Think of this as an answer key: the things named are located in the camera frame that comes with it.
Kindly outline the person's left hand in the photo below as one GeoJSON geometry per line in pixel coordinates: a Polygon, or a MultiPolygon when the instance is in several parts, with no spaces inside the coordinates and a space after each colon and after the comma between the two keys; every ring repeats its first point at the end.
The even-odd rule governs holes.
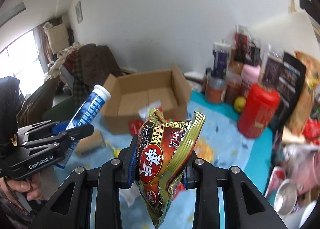
{"type": "Polygon", "coordinates": [[[15,202],[15,199],[8,187],[10,187],[12,192],[17,191],[20,193],[27,193],[28,201],[43,199],[40,177],[41,174],[37,173],[33,174],[28,181],[15,181],[12,179],[7,179],[5,181],[5,178],[1,178],[1,191],[12,202],[15,202]]]}

